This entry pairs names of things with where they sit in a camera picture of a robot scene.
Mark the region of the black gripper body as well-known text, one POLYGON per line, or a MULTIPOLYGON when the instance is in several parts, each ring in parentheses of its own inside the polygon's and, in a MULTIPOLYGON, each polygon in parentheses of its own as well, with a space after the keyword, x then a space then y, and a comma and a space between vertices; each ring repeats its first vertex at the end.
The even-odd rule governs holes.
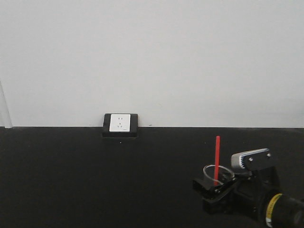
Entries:
POLYGON ((254 220, 271 219, 280 200, 280 181, 274 166, 238 171, 224 187, 228 192, 228 211, 254 220))

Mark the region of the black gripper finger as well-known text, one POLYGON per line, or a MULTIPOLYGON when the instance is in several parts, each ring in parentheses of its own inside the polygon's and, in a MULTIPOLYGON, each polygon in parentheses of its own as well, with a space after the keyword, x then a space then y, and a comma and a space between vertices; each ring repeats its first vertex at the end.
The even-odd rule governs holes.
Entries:
POLYGON ((203 193, 220 193, 222 191, 222 188, 227 185, 227 182, 221 182, 218 180, 213 179, 199 179, 195 178, 192 181, 192 187, 197 192, 203 194, 203 193))
POLYGON ((231 192, 205 194, 202 196, 202 208, 208 214, 232 214, 233 195, 231 192))

